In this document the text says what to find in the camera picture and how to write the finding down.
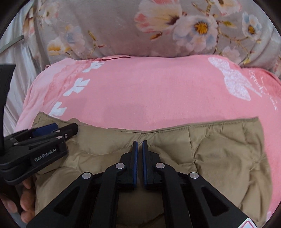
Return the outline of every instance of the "white sticker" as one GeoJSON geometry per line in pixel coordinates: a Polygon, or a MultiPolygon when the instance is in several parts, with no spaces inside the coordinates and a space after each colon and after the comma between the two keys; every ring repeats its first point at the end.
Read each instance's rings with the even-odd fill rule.
{"type": "Polygon", "coordinates": [[[242,225],[239,226],[238,228],[257,228],[257,227],[251,219],[247,218],[245,222],[243,222],[242,225]]]}

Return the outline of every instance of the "beige garment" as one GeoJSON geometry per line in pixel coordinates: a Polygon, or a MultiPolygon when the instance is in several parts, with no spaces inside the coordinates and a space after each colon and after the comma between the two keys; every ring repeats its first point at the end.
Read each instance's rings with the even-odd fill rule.
{"type": "MultiPolygon", "coordinates": [[[[83,172],[104,172],[107,167],[119,162],[123,153],[131,150],[134,140],[139,144],[147,140],[149,150],[158,153],[162,162],[181,173],[198,172],[258,227],[264,224],[272,183],[258,118],[142,132],[103,129],[76,119],[64,122],[39,113],[33,126],[57,123],[62,127],[73,122],[78,124],[79,131],[67,142],[68,156],[37,174],[36,213],[83,172]]],[[[120,194],[118,228],[165,227],[161,193],[148,192],[141,183],[142,170],[139,170],[138,188],[131,193],[120,194]]]]}

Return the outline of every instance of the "floral bedding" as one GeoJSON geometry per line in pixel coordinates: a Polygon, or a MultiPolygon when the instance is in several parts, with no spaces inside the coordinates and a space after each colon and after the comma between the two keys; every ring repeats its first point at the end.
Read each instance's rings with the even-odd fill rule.
{"type": "Polygon", "coordinates": [[[218,54],[281,74],[281,37],[253,0],[35,0],[23,34],[41,69],[125,54],[218,54]]]}

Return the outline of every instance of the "pink blanket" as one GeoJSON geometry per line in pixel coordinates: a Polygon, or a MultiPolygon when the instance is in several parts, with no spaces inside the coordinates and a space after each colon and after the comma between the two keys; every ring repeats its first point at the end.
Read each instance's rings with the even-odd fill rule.
{"type": "Polygon", "coordinates": [[[39,111],[104,128],[153,130],[258,116],[272,168],[268,217],[281,201],[281,83],[271,73],[241,69],[220,56],[112,56],[64,59],[37,76],[16,130],[39,111]]]}

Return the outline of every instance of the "triangular cutout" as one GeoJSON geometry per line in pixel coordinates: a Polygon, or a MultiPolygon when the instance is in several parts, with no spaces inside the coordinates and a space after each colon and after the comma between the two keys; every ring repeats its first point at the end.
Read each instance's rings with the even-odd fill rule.
{"type": "Polygon", "coordinates": [[[78,196],[79,190],[79,187],[73,189],[62,201],[58,203],[58,205],[55,206],[54,212],[64,216],[69,216],[73,204],[78,196]]]}
{"type": "Polygon", "coordinates": [[[219,216],[229,210],[208,188],[201,188],[213,216],[219,216]]]}

